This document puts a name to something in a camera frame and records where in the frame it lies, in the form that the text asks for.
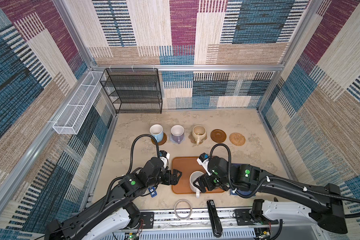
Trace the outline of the brown round wooden coaster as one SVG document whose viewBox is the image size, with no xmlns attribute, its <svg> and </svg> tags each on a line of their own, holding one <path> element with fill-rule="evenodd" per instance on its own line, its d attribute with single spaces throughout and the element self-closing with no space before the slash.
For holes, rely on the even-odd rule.
<svg viewBox="0 0 360 240">
<path fill-rule="evenodd" d="M 220 129 L 212 130 L 210 136 L 212 141 L 216 143 L 223 143 L 227 138 L 227 134 Z"/>
<path fill-rule="evenodd" d="M 155 145 L 155 141 L 158 142 L 158 145 L 159 145 L 159 146 L 163 145 L 163 144 L 166 143 L 166 141 L 167 141 L 167 135 L 166 135 L 164 132 L 162 132 L 162 133 L 160 133 L 160 134 L 158 134 L 158 135 L 152 135 L 152 134 L 150 134 L 150 136 L 153 137 L 153 138 L 151 139 L 151 142 L 152 142 L 152 144 L 154 144 L 154 145 Z"/>
</svg>

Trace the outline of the purple mug white inside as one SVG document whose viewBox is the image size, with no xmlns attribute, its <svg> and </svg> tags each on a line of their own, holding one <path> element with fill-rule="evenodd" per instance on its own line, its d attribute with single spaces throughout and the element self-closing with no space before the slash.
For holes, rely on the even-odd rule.
<svg viewBox="0 0 360 240">
<path fill-rule="evenodd" d="M 175 125 L 171 128 L 171 134 L 174 136 L 180 136 L 182 134 L 185 134 L 185 129 L 181 125 Z"/>
</svg>

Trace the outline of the beige mug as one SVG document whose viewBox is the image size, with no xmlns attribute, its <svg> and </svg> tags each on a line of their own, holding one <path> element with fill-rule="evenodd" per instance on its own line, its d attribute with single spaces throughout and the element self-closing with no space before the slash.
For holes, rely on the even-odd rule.
<svg viewBox="0 0 360 240">
<path fill-rule="evenodd" d="M 207 131 L 203 126 L 197 125 L 193 127 L 191 136 L 196 145 L 198 146 L 207 138 Z"/>
</svg>

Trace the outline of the light blue mug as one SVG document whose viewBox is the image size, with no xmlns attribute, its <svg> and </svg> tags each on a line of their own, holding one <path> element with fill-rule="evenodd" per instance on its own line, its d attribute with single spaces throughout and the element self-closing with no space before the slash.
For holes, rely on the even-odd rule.
<svg viewBox="0 0 360 240">
<path fill-rule="evenodd" d="M 150 127 L 150 134 L 152 134 L 152 135 L 158 135 L 162 132 L 164 132 L 164 129 L 159 124 L 155 124 Z"/>
</svg>

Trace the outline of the blue woven round coaster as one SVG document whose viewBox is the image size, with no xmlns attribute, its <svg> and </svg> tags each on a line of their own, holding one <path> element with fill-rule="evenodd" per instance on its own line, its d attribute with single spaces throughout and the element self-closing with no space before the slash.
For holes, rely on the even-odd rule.
<svg viewBox="0 0 360 240">
<path fill-rule="evenodd" d="M 185 140 L 185 134 L 182 134 L 180 136 L 174 136 L 173 134 L 170 134 L 170 141 L 174 144 L 181 144 Z"/>
</svg>

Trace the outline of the cork flower shaped coaster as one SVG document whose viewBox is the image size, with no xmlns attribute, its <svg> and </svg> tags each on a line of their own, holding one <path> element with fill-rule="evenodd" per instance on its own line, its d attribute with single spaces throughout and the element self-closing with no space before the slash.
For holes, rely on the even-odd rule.
<svg viewBox="0 0 360 240">
<path fill-rule="evenodd" d="M 195 141 L 195 139 L 193 138 L 192 134 L 189 135 L 189 139 L 191 141 L 192 144 L 196 145 L 197 142 Z M 205 142 L 208 139 L 208 136 L 206 136 L 203 140 L 200 140 L 199 144 L 201 145 L 203 142 Z"/>
</svg>

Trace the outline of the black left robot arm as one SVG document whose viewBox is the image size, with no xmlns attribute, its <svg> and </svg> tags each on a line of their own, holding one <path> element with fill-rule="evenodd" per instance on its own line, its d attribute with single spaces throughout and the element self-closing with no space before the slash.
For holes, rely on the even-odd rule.
<svg viewBox="0 0 360 240">
<path fill-rule="evenodd" d="M 151 138 L 156 146 L 156 156 L 148 160 L 139 172 L 132 172 L 133 153 L 136 142 L 143 138 Z M 158 185 L 175 186 L 181 179 L 182 172 L 170 170 L 160 159 L 157 140 L 149 134 L 136 137 L 131 146 L 130 166 L 125 176 L 116 177 L 108 186 L 106 195 L 99 201 L 77 215 L 60 223 L 51 221 L 45 230 L 45 240 L 82 240 L 91 236 L 91 230 L 98 226 L 112 213 L 124 207 L 130 208 L 133 200 L 141 197 L 150 187 Z"/>
</svg>

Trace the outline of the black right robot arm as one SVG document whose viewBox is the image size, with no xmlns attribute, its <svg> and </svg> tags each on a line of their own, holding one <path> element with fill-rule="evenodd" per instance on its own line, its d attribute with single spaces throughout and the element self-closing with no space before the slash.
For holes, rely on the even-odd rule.
<svg viewBox="0 0 360 240">
<path fill-rule="evenodd" d="M 230 152 L 227 160 L 203 153 L 197 162 L 206 173 L 193 180 L 192 185 L 202 193 L 220 188 L 243 199 L 258 192 L 279 196 L 308 207 L 311 210 L 309 218 L 322 229 L 336 234 L 348 232 L 346 219 L 360 217 L 360 200 L 342 196 L 337 185 L 307 185 L 250 164 L 233 165 Z"/>
</svg>

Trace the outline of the blue black utility knife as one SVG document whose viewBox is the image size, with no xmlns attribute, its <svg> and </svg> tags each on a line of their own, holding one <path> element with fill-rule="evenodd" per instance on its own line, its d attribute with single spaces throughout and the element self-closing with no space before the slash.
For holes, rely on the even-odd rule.
<svg viewBox="0 0 360 240">
<path fill-rule="evenodd" d="M 154 198 L 155 196 L 157 196 L 157 188 L 156 187 L 150 187 L 149 188 L 149 193 L 150 193 L 151 197 Z"/>
</svg>

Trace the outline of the dark blue book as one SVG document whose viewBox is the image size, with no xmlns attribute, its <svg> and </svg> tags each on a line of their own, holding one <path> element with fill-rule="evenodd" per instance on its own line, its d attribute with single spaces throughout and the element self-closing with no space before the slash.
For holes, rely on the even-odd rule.
<svg viewBox="0 0 360 240">
<path fill-rule="evenodd" d="M 243 195 L 243 196 L 247 196 L 250 195 L 252 192 L 248 192 L 248 191 L 241 191 L 241 190 L 232 190 L 230 189 L 230 195 L 231 196 L 239 196 L 239 195 Z"/>
</svg>

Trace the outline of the black handheld device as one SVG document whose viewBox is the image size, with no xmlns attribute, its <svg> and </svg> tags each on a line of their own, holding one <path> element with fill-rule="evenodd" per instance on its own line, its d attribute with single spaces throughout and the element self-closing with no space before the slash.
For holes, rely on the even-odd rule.
<svg viewBox="0 0 360 240">
<path fill-rule="evenodd" d="M 222 233 L 223 233 L 223 227 L 222 227 L 220 218 L 218 216 L 218 212 L 217 212 L 216 205 L 215 205 L 214 201 L 213 200 L 208 200 L 207 201 L 207 207 L 208 207 L 208 212 L 209 212 L 209 216 L 210 216 L 213 235 L 216 238 L 220 238 L 222 236 Z"/>
</svg>

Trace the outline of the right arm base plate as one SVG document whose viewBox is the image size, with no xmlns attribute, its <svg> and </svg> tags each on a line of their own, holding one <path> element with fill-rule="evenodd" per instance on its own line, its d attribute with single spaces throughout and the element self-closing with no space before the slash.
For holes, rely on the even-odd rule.
<svg viewBox="0 0 360 240">
<path fill-rule="evenodd" d="M 264 217 L 260 217 L 255 220 L 252 218 L 250 209 L 235 209 L 233 213 L 233 218 L 237 221 L 238 226 L 254 226 L 254 225 L 278 225 L 279 221 L 269 221 Z"/>
</svg>

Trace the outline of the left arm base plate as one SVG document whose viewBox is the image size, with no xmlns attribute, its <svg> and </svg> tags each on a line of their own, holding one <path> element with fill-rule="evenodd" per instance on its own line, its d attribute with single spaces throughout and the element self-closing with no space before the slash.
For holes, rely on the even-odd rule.
<svg viewBox="0 0 360 240">
<path fill-rule="evenodd" d="M 141 212 L 139 216 L 133 217 L 128 225 L 121 230 L 152 229 L 154 219 L 154 212 Z"/>
</svg>

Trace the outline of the white mesh wall basket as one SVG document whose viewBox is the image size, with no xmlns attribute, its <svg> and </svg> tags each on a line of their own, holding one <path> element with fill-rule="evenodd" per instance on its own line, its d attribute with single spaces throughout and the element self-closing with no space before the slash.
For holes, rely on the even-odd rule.
<svg viewBox="0 0 360 240">
<path fill-rule="evenodd" d="M 100 79 L 103 73 L 89 72 L 75 90 L 63 112 L 53 125 L 59 135 L 76 135 L 79 133 L 96 97 L 101 90 Z"/>
</svg>

